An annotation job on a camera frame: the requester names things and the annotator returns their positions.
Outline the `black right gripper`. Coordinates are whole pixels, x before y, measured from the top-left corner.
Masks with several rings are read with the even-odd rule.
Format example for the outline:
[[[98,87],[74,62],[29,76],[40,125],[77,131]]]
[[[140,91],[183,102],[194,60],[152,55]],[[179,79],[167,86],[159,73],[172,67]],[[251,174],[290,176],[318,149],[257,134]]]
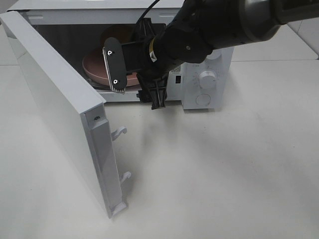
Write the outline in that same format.
[[[137,97],[142,103],[151,103],[152,110],[165,107],[169,72],[179,66],[179,60],[167,54],[155,56],[155,38],[166,28],[165,23],[152,23],[143,18],[135,24],[132,42],[122,44],[126,74],[136,73],[141,90]]]

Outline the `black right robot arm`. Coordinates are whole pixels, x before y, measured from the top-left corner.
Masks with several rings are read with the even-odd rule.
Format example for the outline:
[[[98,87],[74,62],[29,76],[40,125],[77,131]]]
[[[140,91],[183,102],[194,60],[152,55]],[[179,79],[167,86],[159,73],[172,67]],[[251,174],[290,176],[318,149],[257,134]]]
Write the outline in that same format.
[[[316,0],[186,0],[158,32],[139,17],[131,42],[122,46],[126,69],[137,74],[139,100],[159,109],[168,73],[177,66],[201,63],[217,49],[267,41],[280,26],[318,15]]]

